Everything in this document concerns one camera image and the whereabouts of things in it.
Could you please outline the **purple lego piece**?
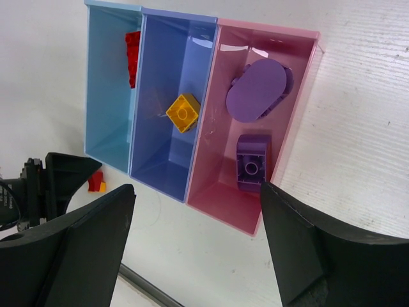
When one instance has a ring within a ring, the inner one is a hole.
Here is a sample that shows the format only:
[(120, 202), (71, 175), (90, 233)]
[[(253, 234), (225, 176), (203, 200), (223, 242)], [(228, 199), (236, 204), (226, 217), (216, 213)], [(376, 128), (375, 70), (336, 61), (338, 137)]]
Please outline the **purple lego piece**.
[(271, 113), (291, 93), (293, 85), (292, 69), (274, 59), (259, 59), (232, 80), (226, 96), (228, 113), (238, 122), (255, 122)]

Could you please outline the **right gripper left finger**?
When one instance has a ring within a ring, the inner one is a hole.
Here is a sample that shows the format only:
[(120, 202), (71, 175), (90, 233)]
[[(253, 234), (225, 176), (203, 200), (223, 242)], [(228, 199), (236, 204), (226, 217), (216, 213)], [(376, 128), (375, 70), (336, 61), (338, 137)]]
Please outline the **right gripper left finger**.
[(109, 306), (135, 199), (124, 184), (1, 239), (1, 306)]

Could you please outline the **orange lego piece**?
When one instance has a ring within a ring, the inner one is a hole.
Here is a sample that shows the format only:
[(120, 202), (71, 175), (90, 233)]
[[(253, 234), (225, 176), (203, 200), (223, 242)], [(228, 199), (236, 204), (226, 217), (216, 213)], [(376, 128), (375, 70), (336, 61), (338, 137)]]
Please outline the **orange lego piece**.
[(106, 183), (105, 183), (105, 182), (102, 182), (102, 183), (99, 185), (99, 188), (98, 188), (98, 189), (95, 188), (95, 187), (93, 187), (92, 189), (89, 189), (89, 192), (90, 192), (90, 193), (105, 193), (105, 192), (106, 192), (106, 189), (107, 189)]

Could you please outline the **small purple lego brick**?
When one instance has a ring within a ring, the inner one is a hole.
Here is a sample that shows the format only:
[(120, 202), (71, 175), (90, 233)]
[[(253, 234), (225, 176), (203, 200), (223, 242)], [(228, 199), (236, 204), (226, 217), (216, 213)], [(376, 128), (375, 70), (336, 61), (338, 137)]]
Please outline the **small purple lego brick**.
[(239, 190), (259, 193), (272, 174), (272, 138), (242, 134), (236, 144), (236, 181)]

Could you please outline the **small red lego piece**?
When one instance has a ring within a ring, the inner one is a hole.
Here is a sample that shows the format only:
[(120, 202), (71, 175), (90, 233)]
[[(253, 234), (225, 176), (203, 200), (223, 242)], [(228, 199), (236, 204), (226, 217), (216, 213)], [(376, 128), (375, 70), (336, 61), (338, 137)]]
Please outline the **small red lego piece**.
[(104, 173), (103, 171), (96, 171), (89, 179), (88, 179), (88, 192), (89, 189), (92, 189), (93, 187), (99, 188), (99, 185), (105, 182), (104, 181)]

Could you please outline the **yellow lego piece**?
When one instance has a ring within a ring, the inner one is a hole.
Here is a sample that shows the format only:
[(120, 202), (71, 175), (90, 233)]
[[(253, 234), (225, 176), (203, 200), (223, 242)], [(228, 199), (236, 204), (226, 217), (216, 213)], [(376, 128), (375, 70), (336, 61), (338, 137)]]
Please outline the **yellow lego piece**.
[(180, 133), (186, 133), (197, 125), (200, 108), (193, 94), (182, 93), (167, 109), (166, 115)]

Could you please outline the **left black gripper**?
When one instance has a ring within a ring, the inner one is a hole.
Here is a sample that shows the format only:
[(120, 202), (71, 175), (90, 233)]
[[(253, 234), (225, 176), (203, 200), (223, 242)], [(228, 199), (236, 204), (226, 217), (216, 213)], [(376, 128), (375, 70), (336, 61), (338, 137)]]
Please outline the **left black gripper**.
[[(48, 153), (45, 157), (45, 218), (50, 221), (66, 213), (78, 189), (102, 164), (89, 157)], [(14, 226), (22, 232), (44, 221), (43, 166), (29, 158), (19, 178), (1, 179), (1, 230)]]

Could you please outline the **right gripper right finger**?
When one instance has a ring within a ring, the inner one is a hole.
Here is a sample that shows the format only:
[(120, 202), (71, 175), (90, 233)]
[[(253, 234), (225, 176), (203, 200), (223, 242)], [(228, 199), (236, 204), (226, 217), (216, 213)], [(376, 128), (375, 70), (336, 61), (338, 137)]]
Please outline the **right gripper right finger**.
[(408, 306), (408, 239), (345, 223), (270, 182), (261, 209), (283, 306)]

